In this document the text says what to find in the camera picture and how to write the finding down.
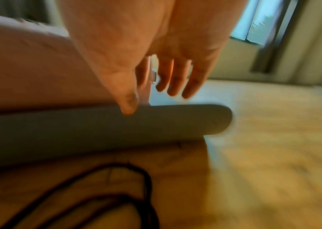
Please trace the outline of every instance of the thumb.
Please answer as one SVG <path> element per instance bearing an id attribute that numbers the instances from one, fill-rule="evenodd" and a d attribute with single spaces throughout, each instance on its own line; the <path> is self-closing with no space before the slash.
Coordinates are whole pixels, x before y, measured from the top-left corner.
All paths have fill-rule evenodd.
<path id="1" fill-rule="evenodd" d="M 98 74 L 98 77 L 118 103 L 124 115 L 132 115 L 137 110 L 139 99 L 134 70 Z"/>

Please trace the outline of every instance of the wooden floor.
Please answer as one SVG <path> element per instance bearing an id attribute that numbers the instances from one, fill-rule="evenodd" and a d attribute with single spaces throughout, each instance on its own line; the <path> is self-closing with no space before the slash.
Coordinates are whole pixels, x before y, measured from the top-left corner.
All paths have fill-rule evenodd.
<path id="1" fill-rule="evenodd" d="M 152 203 L 163 229 L 322 229 L 321 87 L 208 81 L 190 102 L 231 107 L 233 124 L 205 141 L 0 171 L 0 225 L 67 177 L 119 161 L 141 166 L 152 176 Z M 99 172 L 57 193 L 19 228 L 31 229 L 89 195 L 115 191 L 141 196 L 142 179 L 123 169 Z M 132 207 L 89 226 L 139 227 Z"/>

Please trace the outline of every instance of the cord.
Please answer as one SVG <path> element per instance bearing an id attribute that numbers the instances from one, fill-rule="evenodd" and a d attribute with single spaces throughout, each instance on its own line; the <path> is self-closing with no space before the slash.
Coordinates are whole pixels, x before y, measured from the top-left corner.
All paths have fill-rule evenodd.
<path id="1" fill-rule="evenodd" d="M 38 197 L 36 200 L 28 204 L 25 208 L 23 208 L 20 212 L 18 212 L 15 216 L 13 216 L 9 221 L 7 221 L 0 229 L 13 229 L 17 225 L 19 225 L 28 215 L 30 215 L 40 204 L 46 201 L 51 195 L 55 192 L 58 192 L 62 189 L 65 189 L 72 185 L 74 182 L 85 178 L 86 176 L 95 173 L 99 170 L 105 168 L 128 168 L 131 171 L 136 173 L 140 173 L 144 177 L 144 198 L 138 199 L 132 197 L 128 194 L 119 193 L 119 194 L 107 194 L 107 195 L 98 195 L 89 197 L 85 200 L 82 200 L 73 206 L 67 208 L 66 210 L 52 216 L 47 221 L 43 222 L 39 225 L 36 229 L 46 229 L 54 224 L 59 219 L 65 217 L 72 211 L 76 210 L 79 207 L 82 207 L 92 201 L 98 200 L 109 200 L 110 203 L 106 206 L 100 207 L 95 212 L 93 212 L 90 216 L 88 216 L 83 221 L 79 222 L 77 225 L 74 225 L 72 229 L 81 229 L 84 228 L 86 225 L 91 223 L 96 218 L 102 216 L 104 213 L 116 209 L 124 204 L 133 204 L 141 218 L 141 229 L 159 229 L 159 219 L 154 207 L 151 205 L 151 193 L 152 193 L 152 181 L 150 175 L 142 168 L 131 165 L 131 164 L 123 164 L 123 163 L 111 163 L 100 165 L 95 168 L 92 168 L 88 171 L 82 172 L 70 179 L 63 181 L 62 183 L 58 184 L 57 186 L 49 189 L 43 195 Z"/>

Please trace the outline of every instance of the hand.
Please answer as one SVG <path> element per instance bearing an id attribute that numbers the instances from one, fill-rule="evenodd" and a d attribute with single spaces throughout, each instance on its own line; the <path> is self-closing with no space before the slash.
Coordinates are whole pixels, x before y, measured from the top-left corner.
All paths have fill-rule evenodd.
<path id="1" fill-rule="evenodd" d="M 57 0 L 69 34 L 124 114 L 138 107 L 150 55 L 156 86 L 190 98 L 205 82 L 247 0 Z"/>

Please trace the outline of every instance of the glass pane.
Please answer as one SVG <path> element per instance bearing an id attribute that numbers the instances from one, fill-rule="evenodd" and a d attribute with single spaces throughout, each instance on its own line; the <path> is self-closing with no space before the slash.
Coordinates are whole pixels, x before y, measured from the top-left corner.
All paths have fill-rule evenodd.
<path id="1" fill-rule="evenodd" d="M 259 0 L 249 0 L 243 15 L 241 16 L 239 22 L 236 24 L 233 32 L 230 36 L 245 40 L 247 38 L 251 22 L 253 21 L 253 17 L 258 6 Z"/>
<path id="2" fill-rule="evenodd" d="M 277 19 L 276 13 L 282 0 L 260 0 L 247 40 L 265 45 Z"/>

